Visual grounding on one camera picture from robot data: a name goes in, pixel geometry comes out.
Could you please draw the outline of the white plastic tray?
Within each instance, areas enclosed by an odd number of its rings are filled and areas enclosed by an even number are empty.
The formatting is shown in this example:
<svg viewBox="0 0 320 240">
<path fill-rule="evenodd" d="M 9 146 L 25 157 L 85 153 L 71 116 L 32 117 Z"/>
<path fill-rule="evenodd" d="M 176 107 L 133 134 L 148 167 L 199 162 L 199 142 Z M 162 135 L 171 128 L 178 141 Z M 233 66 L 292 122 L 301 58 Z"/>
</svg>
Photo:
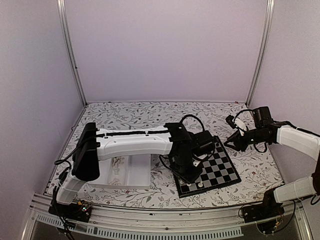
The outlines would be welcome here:
<svg viewBox="0 0 320 240">
<path fill-rule="evenodd" d="M 151 155 L 118 156 L 99 162 L 100 176 L 87 184 L 94 188 L 148 190 L 151 186 Z"/>
</svg>

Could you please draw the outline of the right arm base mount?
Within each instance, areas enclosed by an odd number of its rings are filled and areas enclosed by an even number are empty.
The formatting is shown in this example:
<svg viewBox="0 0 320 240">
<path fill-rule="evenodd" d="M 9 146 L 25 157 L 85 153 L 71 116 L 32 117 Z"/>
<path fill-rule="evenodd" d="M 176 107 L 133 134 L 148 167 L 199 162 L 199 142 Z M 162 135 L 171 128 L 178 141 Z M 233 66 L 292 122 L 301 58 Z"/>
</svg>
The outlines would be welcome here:
<svg viewBox="0 0 320 240">
<path fill-rule="evenodd" d="M 239 217 L 245 223 L 256 222 L 257 229 L 264 235 L 272 235 L 278 230 L 283 222 L 284 213 L 283 204 L 274 200 L 245 204 L 238 211 Z"/>
</svg>

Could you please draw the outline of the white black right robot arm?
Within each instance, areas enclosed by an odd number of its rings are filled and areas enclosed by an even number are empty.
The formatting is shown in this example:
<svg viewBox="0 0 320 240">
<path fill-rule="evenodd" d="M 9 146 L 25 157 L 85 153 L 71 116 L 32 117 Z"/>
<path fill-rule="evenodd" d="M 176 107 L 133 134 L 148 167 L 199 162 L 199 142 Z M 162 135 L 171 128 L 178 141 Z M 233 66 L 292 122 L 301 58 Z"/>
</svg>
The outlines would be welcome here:
<svg viewBox="0 0 320 240">
<path fill-rule="evenodd" d="M 297 127 L 291 122 L 277 121 L 271 116 L 267 106 L 250 110 L 254 128 L 248 129 L 239 115 L 228 115 L 227 124 L 235 130 L 224 143 L 228 148 L 244 152 L 248 146 L 280 145 L 300 153 L 314 161 L 314 171 L 293 182 L 267 190 L 264 193 L 258 213 L 262 218 L 269 218 L 278 210 L 278 206 L 287 201 L 311 198 L 311 205 L 320 200 L 320 136 L 312 131 Z"/>
</svg>

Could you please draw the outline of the black white chessboard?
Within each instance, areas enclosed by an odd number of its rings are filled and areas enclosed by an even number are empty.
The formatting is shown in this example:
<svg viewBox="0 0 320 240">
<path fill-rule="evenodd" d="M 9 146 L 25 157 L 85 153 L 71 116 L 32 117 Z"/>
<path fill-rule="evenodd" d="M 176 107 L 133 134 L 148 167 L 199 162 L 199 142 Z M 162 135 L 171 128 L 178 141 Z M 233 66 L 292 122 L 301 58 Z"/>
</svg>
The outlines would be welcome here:
<svg viewBox="0 0 320 240">
<path fill-rule="evenodd" d="M 187 183 L 180 185 L 182 181 L 174 177 L 179 198 L 191 197 L 210 190 L 229 187 L 242 181 L 220 138 L 214 136 L 213 139 L 215 151 L 209 160 L 200 163 L 202 173 L 195 182 L 191 183 L 191 186 L 187 186 Z M 200 182 L 203 183 L 201 188 L 198 187 Z"/>
</svg>

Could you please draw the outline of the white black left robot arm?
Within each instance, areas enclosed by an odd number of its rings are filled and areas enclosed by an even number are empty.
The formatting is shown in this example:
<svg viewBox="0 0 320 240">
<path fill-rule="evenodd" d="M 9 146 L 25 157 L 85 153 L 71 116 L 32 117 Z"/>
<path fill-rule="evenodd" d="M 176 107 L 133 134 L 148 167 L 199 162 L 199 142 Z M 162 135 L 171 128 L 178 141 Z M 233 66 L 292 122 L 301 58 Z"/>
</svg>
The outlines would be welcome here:
<svg viewBox="0 0 320 240">
<path fill-rule="evenodd" d="M 215 151 L 214 138 L 207 130 L 196 134 L 181 122 L 136 130 L 108 130 L 85 125 L 75 149 L 68 155 L 73 165 L 63 175 L 55 192 L 55 209 L 63 216 L 74 213 L 74 196 L 100 176 L 99 162 L 114 157 L 160 155 L 169 158 L 169 170 L 187 184 L 202 173 L 195 161 L 206 161 Z"/>
</svg>

